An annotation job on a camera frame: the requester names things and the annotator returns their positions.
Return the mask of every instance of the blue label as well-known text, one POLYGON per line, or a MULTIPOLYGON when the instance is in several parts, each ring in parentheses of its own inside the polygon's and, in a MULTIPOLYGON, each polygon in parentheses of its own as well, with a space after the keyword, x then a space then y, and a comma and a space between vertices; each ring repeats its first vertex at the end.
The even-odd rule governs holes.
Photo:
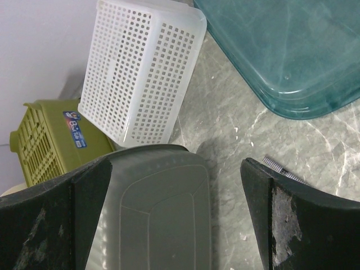
POLYGON ((81 120, 80 114, 78 114, 76 111, 64 111, 63 115, 65 117, 67 126, 70 129, 71 135, 75 142, 75 146, 77 148, 87 147, 85 138, 84 138, 83 134, 81 133, 79 123, 78 123, 78 121, 81 120))

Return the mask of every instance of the marble floor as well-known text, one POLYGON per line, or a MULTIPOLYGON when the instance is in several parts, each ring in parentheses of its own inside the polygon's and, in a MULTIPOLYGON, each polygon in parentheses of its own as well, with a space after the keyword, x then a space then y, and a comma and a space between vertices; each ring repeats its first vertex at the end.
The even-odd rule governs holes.
POLYGON ((211 169, 214 270, 263 269, 240 178, 246 157, 270 155, 319 190, 360 199, 360 101, 324 117, 279 117, 258 100, 206 34, 171 143, 211 169))

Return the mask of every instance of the basket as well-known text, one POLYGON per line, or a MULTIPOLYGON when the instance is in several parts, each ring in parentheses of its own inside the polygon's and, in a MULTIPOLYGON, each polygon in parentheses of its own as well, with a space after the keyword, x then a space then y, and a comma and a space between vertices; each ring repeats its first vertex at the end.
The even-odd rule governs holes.
POLYGON ((206 31, 172 1, 99 1, 78 110, 123 147, 168 143, 206 31))
POLYGON ((78 100, 39 100, 28 107, 10 150, 19 156, 28 187, 70 172, 114 151, 113 144, 77 112, 78 100))

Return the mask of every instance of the white plastic basket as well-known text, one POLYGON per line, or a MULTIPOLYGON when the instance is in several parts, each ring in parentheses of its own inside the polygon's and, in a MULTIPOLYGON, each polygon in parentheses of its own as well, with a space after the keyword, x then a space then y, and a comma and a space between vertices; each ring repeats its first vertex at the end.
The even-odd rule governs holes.
POLYGON ((205 32, 187 4, 100 0, 79 112, 123 147, 168 143, 205 32))

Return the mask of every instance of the white wall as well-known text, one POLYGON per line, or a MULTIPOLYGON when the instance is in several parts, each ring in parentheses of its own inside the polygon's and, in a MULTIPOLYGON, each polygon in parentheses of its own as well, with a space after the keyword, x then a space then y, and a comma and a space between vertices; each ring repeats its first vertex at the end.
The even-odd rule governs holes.
POLYGON ((9 188, 24 183, 20 162, 8 146, 0 146, 0 195, 9 188))
POLYGON ((0 4, 0 145, 18 128, 23 103, 58 98, 84 78, 97 0, 0 4))

